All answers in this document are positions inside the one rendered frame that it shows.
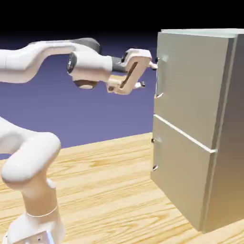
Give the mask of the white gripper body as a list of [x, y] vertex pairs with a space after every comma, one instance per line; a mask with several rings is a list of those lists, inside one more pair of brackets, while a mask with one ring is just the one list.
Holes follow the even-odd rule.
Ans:
[[120, 66], [127, 75], [119, 86], [119, 94], [127, 95], [134, 90], [136, 82], [139, 82], [150, 61], [152, 61], [152, 56], [149, 50], [131, 48], [125, 52]]

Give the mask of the tall cabinet door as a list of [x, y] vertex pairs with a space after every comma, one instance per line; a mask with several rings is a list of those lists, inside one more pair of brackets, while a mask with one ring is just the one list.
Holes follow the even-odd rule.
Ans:
[[236, 34], [162, 31], [157, 57], [164, 61], [163, 94], [154, 114], [210, 149], [216, 149], [224, 88]]

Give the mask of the short cabinet door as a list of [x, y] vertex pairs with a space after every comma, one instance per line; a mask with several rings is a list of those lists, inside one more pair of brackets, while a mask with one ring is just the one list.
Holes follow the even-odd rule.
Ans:
[[203, 230], [209, 167], [217, 150], [156, 114], [152, 138], [157, 140], [158, 168], [151, 171], [151, 179], [195, 229]]

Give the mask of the grey-beige cabinet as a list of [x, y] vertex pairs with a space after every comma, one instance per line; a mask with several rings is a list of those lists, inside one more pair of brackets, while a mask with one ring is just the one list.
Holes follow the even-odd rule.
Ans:
[[208, 173], [201, 230], [207, 233], [244, 219], [244, 29], [162, 31], [230, 33], [237, 36], [222, 99], [215, 144], [217, 152]]

